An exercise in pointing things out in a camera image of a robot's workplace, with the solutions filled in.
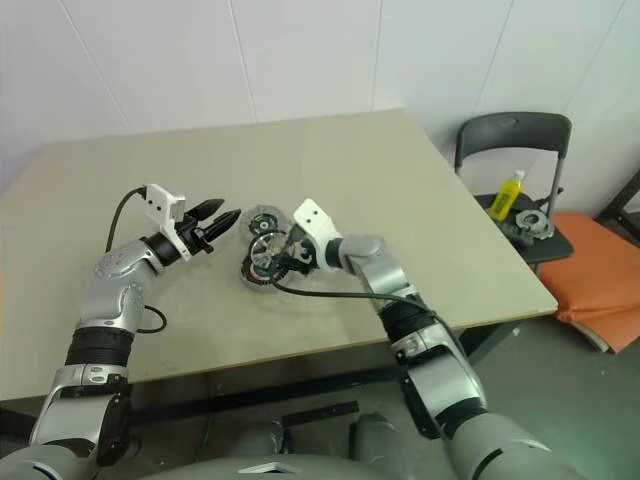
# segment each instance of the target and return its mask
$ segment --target beige tabletop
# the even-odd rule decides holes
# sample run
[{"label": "beige tabletop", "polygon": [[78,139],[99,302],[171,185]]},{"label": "beige tabletop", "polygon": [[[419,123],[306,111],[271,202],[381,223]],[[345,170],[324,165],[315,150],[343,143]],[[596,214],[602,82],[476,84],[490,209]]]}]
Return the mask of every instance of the beige tabletop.
[{"label": "beige tabletop", "polygon": [[[188,205],[223,197],[229,209],[270,204],[290,214],[313,198],[343,234],[383,235],[423,299],[453,328],[556,308],[399,110],[59,143],[44,148],[0,200],[0,400],[48,391],[115,206],[143,183],[184,193]],[[152,231],[142,202],[132,200],[115,245]],[[131,380],[385,338],[367,301],[249,290],[238,274],[246,249],[234,228],[212,255],[167,271],[147,302],[166,312],[169,327],[136,336]],[[341,272],[294,285],[358,289]]]}]

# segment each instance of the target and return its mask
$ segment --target silver robot arm segment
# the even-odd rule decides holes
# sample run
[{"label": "silver robot arm segment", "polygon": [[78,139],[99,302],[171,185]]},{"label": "silver robot arm segment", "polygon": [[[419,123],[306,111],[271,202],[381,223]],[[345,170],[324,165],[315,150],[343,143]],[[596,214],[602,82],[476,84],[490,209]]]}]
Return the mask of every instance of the silver robot arm segment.
[{"label": "silver robot arm segment", "polygon": [[418,431],[441,437],[463,480],[582,479],[510,419],[490,413],[482,385],[455,335],[420,298],[379,236],[342,237],[312,200],[294,214],[316,249],[318,267],[355,275],[369,293],[402,367],[400,385]]},{"label": "silver robot arm segment", "polygon": [[145,191],[152,207],[147,214],[159,232],[107,252],[96,265],[65,365],[55,374],[30,446],[0,461],[2,480],[88,480],[126,453],[131,411],[127,362],[144,297],[165,267],[213,251],[210,242],[240,215],[239,210],[226,212],[200,227],[223,200],[207,200],[185,214],[184,197],[157,185]]}]

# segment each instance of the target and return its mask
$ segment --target orange cushion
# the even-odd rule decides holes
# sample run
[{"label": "orange cushion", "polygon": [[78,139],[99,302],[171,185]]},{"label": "orange cushion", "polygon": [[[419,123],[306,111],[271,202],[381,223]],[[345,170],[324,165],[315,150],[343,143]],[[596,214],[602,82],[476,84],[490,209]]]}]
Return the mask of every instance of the orange cushion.
[{"label": "orange cushion", "polygon": [[559,213],[554,223],[574,254],[542,265],[540,279],[559,303],[559,317],[640,307],[640,248],[580,213]]},{"label": "orange cushion", "polygon": [[577,313],[575,321],[593,330],[616,353],[640,337],[640,308],[608,312],[599,317],[588,318],[582,318],[582,315]]}]

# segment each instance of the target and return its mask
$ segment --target wall panel seam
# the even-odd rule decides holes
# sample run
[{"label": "wall panel seam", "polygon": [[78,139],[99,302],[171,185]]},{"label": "wall panel seam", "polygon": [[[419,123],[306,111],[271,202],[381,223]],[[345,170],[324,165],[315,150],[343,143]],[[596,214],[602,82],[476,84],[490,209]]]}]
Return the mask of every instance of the wall panel seam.
[{"label": "wall panel seam", "polygon": [[627,0],[623,0],[620,3],[620,7],[618,8],[618,11],[616,12],[615,16],[613,17],[613,20],[611,21],[611,25],[609,25],[609,28],[607,29],[606,33],[602,36],[602,40],[600,40],[600,43],[598,44],[598,47],[593,52],[593,57],[591,57],[591,60],[589,60],[589,63],[585,67],[584,72],[582,73],[582,76],[580,77],[580,80],[578,80],[578,83],[576,83],[576,86],[573,89],[573,92],[571,93],[571,95],[569,95],[569,99],[567,100],[567,102],[562,107],[562,110],[560,110],[560,113],[565,113],[567,111],[567,109],[571,105],[571,102],[573,102],[574,98],[578,94],[578,91],[582,88],[582,85],[584,84],[585,80],[587,79],[587,76],[589,75],[589,73],[591,71],[591,68],[593,67],[596,59],[598,58],[598,55],[600,55],[600,51],[602,50],[602,47],[604,46],[605,42],[609,38],[609,36],[611,34],[611,31],[613,30],[613,27],[618,22],[618,19],[620,18],[620,13],[622,12],[622,8],[624,7],[625,3],[627,3]]},{"label": "wall panel seam", "polygon": [[373,60],[373,80],[371,81],[371,105],[370,111],[373,111],[376,101],[376,87],[378,83],[378,64],[380,62],[380,35],[382,30],[382,4],[384,0],[378,0],[378,21],[376,25],[376,51]]},{"label": "wall panel seam", "polygon": [[111,101],[115,105],[116,110],[118,110],[118,113],[120,114],[120,117],[122,118],[122,121],[124,122],[124,124],[127,127],[127,129],[130,129],[131,128],[131,124],[129,123],[129,119],[125,115],[124,110],[122,109],[122,106],[120,105],[120,102],[118,101],[117,97],[113,93],[113,90],[109,86],[109,83],[107,82],[105,76],[102,74],[102,70],[100,70],[100,67],[98,66],[98,62],[96,62],[96,59],[91,54],[91,51],[89,50],[89,48],[87,47],[87,44],[85,43],[84,39],[82,38],[82,35],[80,34],[80,30],[78,30],[77,25],[73,21],[73,18],[71,17],[71,14],[69,13],[69,10],[67,9],[67,6],[65,5],[64,0],[58,0],[58,4],[60,5],[60,8],[62,9],[62,13],[64,13],[64,16],[67,18],[67,21],[69,22],[69,25],[71,26],[71,29],[73,30],[74,35],[78,39],[78,42],[80,43],[80,46],[81,46],[82,50],[85,52],[85,54],[89,58],[89,61],[91,62],[94,70],[96,71],[96,74],[100,78],[100,81],[102,81],[102,84],[104,85],[105,90],[107,91],[109,97],[111,98]]},{"label": "wall panel seam", "polygon": [[251,102],[251,110],[253,111],[253,121],[258,123],[258,109],[256,108],[256,101],[253,95],[253,89],[251,88],[251,80],[249,79],[249,71],[247,69],[247,61],[244,55],[244,49],[242,48],[242,42],[240,41],[240,34],[238,32],[238,22],[236,19],[236,12],[233,8],[233,0],[228,0],[229,11],[231,12],[231,22],[233,24],[233,34],[236,36],[236,45],[238,48],[238,54],[240,55],[240,63],[242,64],[242,73],[244,75],[244,82],[247,86],[247,92],[249,93],[249,101]]},{"label": "wall panel seam", "polygon": [[504,18],[504,22],[502,23],[502,28],[500,29],[500,34],[498,35],[498,41],[496,42],[496,48],[493,50],[493,55],[491,55],[491,60],[489,61],[489,67],[487,68],[487,73],[484,76],[484,80],[482,81],[482,88],[480,89],[480,93],[478,94],[478,98],[476,99],[476,103],[473,106],[473,110],[471,112],[471,118],[473,118],[478,110],[478,106],[480,105],[480,101],[482,100],[482,96],[484,95],[487,84],[489,83],[489,76],[491,75],[491,70],[493,70],[493,66],[496,61],[496,57],[498,56],[498,49],[500,48],[500,44],[502,43],[502,37],[504,36],[504,32],[507,29],[507,24],[509,23],[509,19],[511,18],[511,11],[513,10],[513,5],[515,4],[515,0],[511,0],[511,4],[509,5],[509,10],[507,11],[507,15]]}]

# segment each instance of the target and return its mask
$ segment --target floor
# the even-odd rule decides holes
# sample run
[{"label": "floor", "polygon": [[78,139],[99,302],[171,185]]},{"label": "floor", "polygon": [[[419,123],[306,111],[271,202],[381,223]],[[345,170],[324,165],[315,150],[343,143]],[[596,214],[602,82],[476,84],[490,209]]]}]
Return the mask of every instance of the floor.
[{"label": "floor", "polygon": [[[170,403],[208,393],[242,391],[277,383],[282,378],[291,381],[322,375],[344,365],[366,368],[387,362],[389,356],[383,346],[363,347],[145,384],[136,387],[134,401],[136,405]],[[595,353],[571,327],[552,319],[531,320],[481,360],[477,371],[493,411],[519,422],[587,478],[638,477],[639,343],[617,356]],[[103,470],[100,478],[139,478],[215,458],[224,455],[235,436],[253,422],[350,400],[358,401],[360,411],[378,411],[395,424],[413,461],[416,478],[455,478],[441,442],[429,442],[417,435],[398,388],[392,383],[139,428],[136,434],[142,439],[141,452]],[[38,402],[19,401],[13,407],[35,409]],[[346,455],[348,426],[355,418],[347,415],[295,427],[296,452]],[[6,452],[16,446],[5,440],[0,449]]]}]

